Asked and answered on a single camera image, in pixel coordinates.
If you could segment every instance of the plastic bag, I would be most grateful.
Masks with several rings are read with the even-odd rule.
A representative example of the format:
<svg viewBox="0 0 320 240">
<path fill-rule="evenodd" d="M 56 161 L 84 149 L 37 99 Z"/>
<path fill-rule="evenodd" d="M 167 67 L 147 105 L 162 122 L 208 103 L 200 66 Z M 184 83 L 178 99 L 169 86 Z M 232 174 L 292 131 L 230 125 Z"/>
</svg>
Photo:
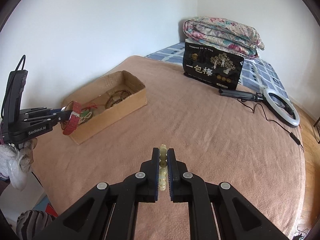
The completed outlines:
<svg viewBox="0 0 320 240">
<path fill-rule="evenodd" d="M 8 160 L 7 167 L 12 186 L 17 190 L 22 191 L 27 185 L 27 174 L 23 172 L 20 167 L 20 162 L 24 155 L 17 149 L 16 152 L 16 159 Z"/>
</svg>

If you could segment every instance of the blue checkered bed sheet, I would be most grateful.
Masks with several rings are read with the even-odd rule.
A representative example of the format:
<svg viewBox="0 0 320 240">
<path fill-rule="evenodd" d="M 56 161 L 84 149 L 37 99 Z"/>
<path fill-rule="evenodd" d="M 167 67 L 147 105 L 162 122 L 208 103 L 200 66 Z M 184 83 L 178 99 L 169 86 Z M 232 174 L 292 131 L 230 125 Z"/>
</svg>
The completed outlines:
<svg viewBox="0 0 320 240">
<path fill-rule="evenodd" d="M 184 42 L 181 42 L 172 45 L 155 53 L 149 54 L 146 57 L 182 66 L 184 44 Z M 288 98 L 277 73 L 271 64 L 262 59 L 244 60 L 239 84 L 258 93 L 262 93 L 265 88 L 271 88 L 279 91 L 283 96 Z"/>
</svg>

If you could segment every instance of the folded quilt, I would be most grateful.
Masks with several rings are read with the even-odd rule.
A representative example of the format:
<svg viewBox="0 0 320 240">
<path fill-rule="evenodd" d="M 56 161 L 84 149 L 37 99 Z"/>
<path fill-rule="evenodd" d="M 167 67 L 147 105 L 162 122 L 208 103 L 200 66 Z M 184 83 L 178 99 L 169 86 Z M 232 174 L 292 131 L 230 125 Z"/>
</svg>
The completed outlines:
<svg viewBox="0 0 320 240">
<path fill-rule="evenodd" d="M 248 59 L 258 58 L 259 49 L 264 50 L 259 33 L 253 27 L 228 19 L 197 16 L 184 23 L 183 31 L 198 44 Z"/>
</svg>

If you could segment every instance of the pink blanket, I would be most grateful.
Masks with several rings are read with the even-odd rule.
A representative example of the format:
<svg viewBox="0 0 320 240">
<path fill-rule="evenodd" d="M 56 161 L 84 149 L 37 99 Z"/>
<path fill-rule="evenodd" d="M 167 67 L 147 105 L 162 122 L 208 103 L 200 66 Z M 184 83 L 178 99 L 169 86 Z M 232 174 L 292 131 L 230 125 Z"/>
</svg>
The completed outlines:
<svg viewBox="0 0 320 240">
<path fill-rule="evenodd" d="M 114 184 L 137 172 L 153 147 L 166 144 L 189 171 L 214 184 L 230 182 L 292 235 L 302 210 L 305 168 L 302 150 L 286 132 L 267 122 L 259 108 L 253 114 L 216 88 L 185 77 L 180 66 L 134 56 L 112 72 L 119 70 L 146 85 L 148 105 L 79 146 L 59 125 L 38 138 L 33 169 L 58 213 L 95 184 Z M 286 128 L 301 139 L 299 129 Z M 188 205 L 170 202 L 168 189 L 157 203 L 141 203 L 136 239 L 189 239 Z"/>
</svg>

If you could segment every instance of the wooden floor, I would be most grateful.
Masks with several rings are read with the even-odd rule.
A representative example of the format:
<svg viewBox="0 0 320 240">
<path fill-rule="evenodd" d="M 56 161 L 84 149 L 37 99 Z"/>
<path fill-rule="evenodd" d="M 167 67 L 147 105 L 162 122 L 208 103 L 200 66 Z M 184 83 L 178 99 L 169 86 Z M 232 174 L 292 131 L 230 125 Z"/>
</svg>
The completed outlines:
<svg viewBox="0 0 320 240">
<path fill-rule="evenodd" d="M 303 210 L 298 228 L 310 229 L 320 215 L 320 145 L 319 135 L 313 127 L 312 120 L 303 110 L 295 106 L 300 116 L 302 126 L 302 142 L 306 164 L 306 191 L 304 195 Z"/>
</svg>

